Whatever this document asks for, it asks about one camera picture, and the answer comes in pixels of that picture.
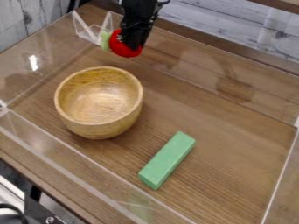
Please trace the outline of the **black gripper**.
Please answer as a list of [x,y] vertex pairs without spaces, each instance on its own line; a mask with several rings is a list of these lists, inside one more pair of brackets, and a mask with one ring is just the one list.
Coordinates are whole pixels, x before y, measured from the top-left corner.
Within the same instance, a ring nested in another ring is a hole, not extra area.
[[161,9],[171,0],[119,0],[125,11],[121,22],[123,42],[131,50],[146,45]]

